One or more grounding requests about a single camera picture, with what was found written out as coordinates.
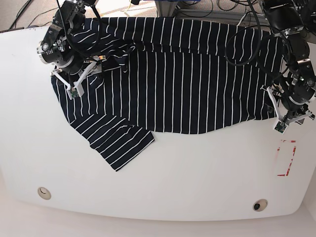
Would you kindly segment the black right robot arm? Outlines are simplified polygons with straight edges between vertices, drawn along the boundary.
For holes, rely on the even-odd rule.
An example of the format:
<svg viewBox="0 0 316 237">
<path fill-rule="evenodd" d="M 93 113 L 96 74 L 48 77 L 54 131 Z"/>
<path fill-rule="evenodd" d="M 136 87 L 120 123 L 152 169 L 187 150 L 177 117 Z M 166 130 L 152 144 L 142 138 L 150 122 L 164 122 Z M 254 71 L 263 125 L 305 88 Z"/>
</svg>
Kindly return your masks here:
<svg viewBox="0 0 316 237">
<path fill-rule="evenodd" d="M 96 9 L 97 2 L 96 0 L 66 0 L 62 5 L 58 5 L 52 24 L 37 47 L 37 54 L 43 63 L 53 63 L 57 70 L 69 75 L 69 79 L 65 80 L 59 72 L 54 74 L 70 92 L 79 92 L 83 79 L 99 61 L 97 56 L 90 56 L 79 50 L 72 42 L 72 37 L 84 26 L 86 6 L 93 10 L 98 23 L 97 37 L 92 48 L 100 42 L 103 24 Z"/>
</svg>

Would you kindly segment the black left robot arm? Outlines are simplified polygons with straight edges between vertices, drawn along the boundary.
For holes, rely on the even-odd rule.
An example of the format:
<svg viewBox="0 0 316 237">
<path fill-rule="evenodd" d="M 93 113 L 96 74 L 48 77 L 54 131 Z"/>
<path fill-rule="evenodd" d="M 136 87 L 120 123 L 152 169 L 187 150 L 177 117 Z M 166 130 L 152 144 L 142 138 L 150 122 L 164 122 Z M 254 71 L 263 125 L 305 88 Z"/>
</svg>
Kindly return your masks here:
<svg viewBox="0 0 316 237">
<path fill-rule="evenodd" d="M 274 35 L 281 38 L 283 56 L 289 70 L 272 80 L 267 88 L 273 103 L 280 131 L 291 123 L 302 124 L 304 119 L 315 116 L 308 104 L 316 98 L 316 76 L 310 60 L 310 48 L 301 36 L 304 23 L 291 0 L 262 0 L 261 9 Z"/>
</svg>

